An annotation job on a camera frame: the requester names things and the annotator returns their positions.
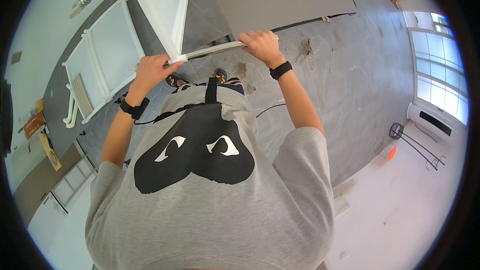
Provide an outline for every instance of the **sandal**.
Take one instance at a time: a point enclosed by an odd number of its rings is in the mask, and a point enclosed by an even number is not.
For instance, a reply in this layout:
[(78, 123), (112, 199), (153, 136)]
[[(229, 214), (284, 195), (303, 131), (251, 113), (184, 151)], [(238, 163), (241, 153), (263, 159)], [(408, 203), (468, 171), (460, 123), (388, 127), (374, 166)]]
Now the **sandal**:
[(217, 85), (222, 85), (227, 81), (227, 73), (223, 69), (217, 68), (215, 77)]
[(165, 78), (165, 81), (167, 84), (169, 84), (171, 87), (174, 87), (174, 88), (178, 88), (179, 86), (177, 85), (177, 81), (184, 81), (186, 82), (187, 84), (190, 83), (190, 81), (184, 79), (184, 78), (181, 78), (175, 74), (170, 74), (169, 76), (167, 76)]

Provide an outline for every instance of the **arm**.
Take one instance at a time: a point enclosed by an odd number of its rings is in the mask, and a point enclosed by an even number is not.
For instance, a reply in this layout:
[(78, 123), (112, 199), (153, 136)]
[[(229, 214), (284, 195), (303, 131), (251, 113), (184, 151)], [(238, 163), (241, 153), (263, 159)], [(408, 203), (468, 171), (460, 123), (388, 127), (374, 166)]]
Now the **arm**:
[[(286, 62), (279, 50), (279, 42), (270, 30), (250, 30), (246, 34), (240, 33), (238, 39), (247, 45), (243, 48), (246, 52), (261, 60), (268, 68), (275, 69)], [(325, 135), (315, 106), (293, 70), (280, 76), (278, 84), (285, 97), (286, 108), (295, 128), (312, 127)]]
[[(138, 106), (142, 103), (147, 93), (168, 75), (175, 72), (183, 65), (177, 62), (168, 68), (163, 65), (168, 61), (168, 54), (144, 56), (137, 68), (137, 76), (131, 83), (125, 102), (130, 106)], [(134, 119), (132, 115), (120, 109), (106, 135), (102, 152), (102, 162), (112, 162), (118, 167), (123, 167), (123, 161), (127, 155)]]

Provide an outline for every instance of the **air conditioner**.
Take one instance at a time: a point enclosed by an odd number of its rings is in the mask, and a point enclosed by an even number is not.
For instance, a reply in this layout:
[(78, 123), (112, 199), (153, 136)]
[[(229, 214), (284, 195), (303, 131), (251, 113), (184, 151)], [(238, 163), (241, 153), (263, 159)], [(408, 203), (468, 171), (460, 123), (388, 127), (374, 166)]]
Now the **air conditioner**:
[(428, 129), (442, 140), (448, 143), (452, 142), (452, 137), (455, 134), (453, 129), (445, 122), (433, 116), (432, 113), (425, 111), (416, 105), (410, 104), (406, 111), (406, 117)]

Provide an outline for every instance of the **black wristband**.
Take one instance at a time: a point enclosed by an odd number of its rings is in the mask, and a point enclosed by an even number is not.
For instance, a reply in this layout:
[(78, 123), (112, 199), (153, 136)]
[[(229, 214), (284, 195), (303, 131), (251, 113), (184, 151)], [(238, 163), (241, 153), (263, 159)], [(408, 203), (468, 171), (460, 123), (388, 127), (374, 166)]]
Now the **black wristband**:
[(285, 72), (289, 71), (292, 69), (292, 65), (287, 61), (281, 65), (279, 65), (277, 68), (272, 69), (270, 68), (270, 75), (275, 79), (278, 80), (280, 76), (282, 76)]
[(120, 103), (120, 108), (122, 111), (126, 112), (127, 114), (130, 114), (131, 117), (135, 120), (140, 119), (142, 114), (144, 113), (145, 109), (147, 108), (147, 105), (149, 104), (150, 99), (145, 97), (140, 105), (137, 106), (131, 106), (128, 103), (125, 102), (125, 99), (123, 99)]

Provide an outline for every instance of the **hand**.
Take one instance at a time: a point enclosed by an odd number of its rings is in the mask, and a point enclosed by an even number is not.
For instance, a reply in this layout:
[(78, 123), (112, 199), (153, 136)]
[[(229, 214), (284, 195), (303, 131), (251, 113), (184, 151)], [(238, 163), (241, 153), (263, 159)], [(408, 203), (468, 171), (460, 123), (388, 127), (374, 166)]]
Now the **hand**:
[(268, 68), (275, 69), (287, 60), (279, 50), (279, 41), (271, 30), (249, 30), (237, 37), (247, 45), (243, 50), (258, 58)]
[(131, 83), (125, 101), (131, 106), (140, 105), (147, 93), (168, 75), (177, 71), (183, 65), (183, 62), (177, 62), (164, 68), (163, 65), (169, 60), (169, 55), (158, 54), (144, 56), (140, 59), (137, 67), (137, 76)]

